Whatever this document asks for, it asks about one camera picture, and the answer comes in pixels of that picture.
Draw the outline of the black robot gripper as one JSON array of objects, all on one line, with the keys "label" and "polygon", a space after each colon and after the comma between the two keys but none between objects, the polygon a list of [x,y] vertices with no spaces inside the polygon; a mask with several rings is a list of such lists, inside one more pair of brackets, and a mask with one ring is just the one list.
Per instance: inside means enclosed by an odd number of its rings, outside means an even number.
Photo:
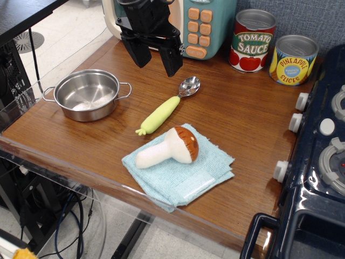
[{"label": "black robot gripper", "polygon": [[168,77],[183,66],[180,31],[169,22],[173,1],[117,1],[121,16],[116,25],[134,63],[143,68],[151,61],[150,48],[159,50]]}]

